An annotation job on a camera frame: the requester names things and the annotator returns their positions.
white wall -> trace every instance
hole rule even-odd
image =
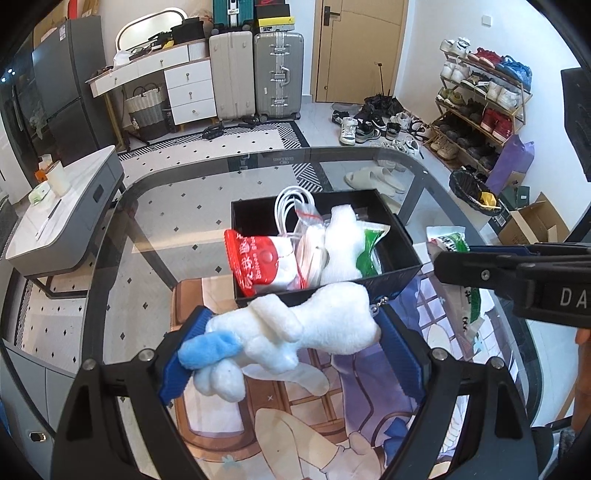
[[[441,88],[444,56],[439,45],[444,38],[467,37],[474,50],[495,50],[530,66],[534,97],[519,135],[524,142],[535,141],[536,155],[524,184],[531,187],[533,199],[543,191],[568,227],[574,227],[591,202],[591,187],[564,131],[560,70],[579,64],[554,27],[527,0],[411,3],[414,19],[405,38],[405,43],[410,42],[408,56],[397,85],[402,104],[425,121],[439,115],[434,98]],[[493,17],[492,27],[482,25],[482,15]]]

white plush toy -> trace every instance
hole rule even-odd
[[[352,355],[379,341],[380,334],[365,288],[337,283],[320,288],[296,307],[289,308],[270,294],[246,308],[216,316],[204,335],[182,345],[178,358],[185,368],[195,370],[193,382],[199,392],[226,401],[246,396],[242,368],[254,378],[307,377],[311,393],[318,394],[327,388],[326,377],[299,363],[300,348]]]

black trash bag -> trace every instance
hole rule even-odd
[[[449,177],[449,187],[456,197],[483,215],[494,217],[501,213],[502,208],[499,206],[499,198],[496,195],[496,207],[484,207],[480,203],[480,194],[482,192],[492,192],[483,181],[480,181],[473,173],[467,171],[465,168],[462,167],[452,171]]]

cardboard box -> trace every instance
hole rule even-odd
[[[510,212],[510,215],[510,220],[498,234],[503,245],[564,242],[569,235],[564,220],[543,193],[534,203]]]

refrigerator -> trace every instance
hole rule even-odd
[[[67,20],[33,51],[35,83],[64,166],[116,144],[105,101],[86,83],[106,66],[100,23],[98,16]]]

